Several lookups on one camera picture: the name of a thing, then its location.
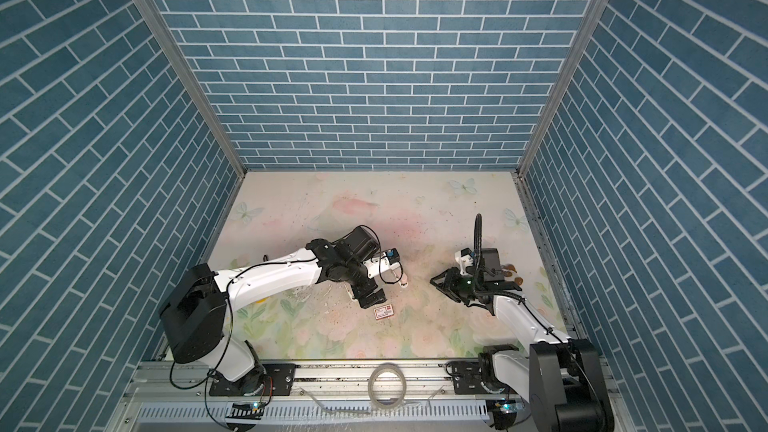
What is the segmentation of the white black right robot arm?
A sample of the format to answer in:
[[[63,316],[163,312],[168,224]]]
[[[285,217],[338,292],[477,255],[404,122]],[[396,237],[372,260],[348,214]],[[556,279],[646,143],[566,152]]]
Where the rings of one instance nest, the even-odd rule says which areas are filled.
[[[471,268],[452,267],[430,284],[456,303],[482,308],[512,330],[521,349],[489,346],[479,354],[487,388],[509,390],[528,405],[539,431],[612,431],[615,419],[599,353],[574,339],[529,305],[513,281],[484,280]]]

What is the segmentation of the red staple box sleeve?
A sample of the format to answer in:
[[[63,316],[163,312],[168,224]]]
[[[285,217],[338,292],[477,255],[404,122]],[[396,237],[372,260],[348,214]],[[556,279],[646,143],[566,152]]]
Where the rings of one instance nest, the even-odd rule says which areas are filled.
[[[394,314],[394,307],[391,304],[386,304],[374,308],[374,317],[376,320],[384,320],[393,317]]]

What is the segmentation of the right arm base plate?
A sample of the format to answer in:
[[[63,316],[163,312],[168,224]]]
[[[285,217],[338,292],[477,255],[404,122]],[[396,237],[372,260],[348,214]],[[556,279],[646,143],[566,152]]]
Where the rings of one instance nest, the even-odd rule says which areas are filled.
[[[506,385],[485,378],[478,360],[449,361],[444,365],[444,370],[453,386],[455,395],[504,395],[509,391]]]

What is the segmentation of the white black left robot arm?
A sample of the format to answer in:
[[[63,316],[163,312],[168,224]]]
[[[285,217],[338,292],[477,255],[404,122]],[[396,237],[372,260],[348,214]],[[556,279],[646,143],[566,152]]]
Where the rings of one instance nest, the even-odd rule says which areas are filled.
[[[188,269],[159,306],[159,317],[177,364],[200,362],[230,383],[258,380],[264,374],[255,348],[234,339],[236,313],[262,299],[324,282],[348,286],[362,309],[382,305],[377,279],[400,270],[397,249],[383,249],[377,235],[360,225],[343,237],[317,238],[303,248],[255,265],[213,270]]]

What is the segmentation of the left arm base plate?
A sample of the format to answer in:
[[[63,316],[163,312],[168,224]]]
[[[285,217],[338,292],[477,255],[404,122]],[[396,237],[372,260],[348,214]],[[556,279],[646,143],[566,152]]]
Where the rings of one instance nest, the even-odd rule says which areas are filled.
[[[234,382],[216,372],[209,393],[214,397],[289,396],[297,368],[296,364],[287,362],[258,364]]]

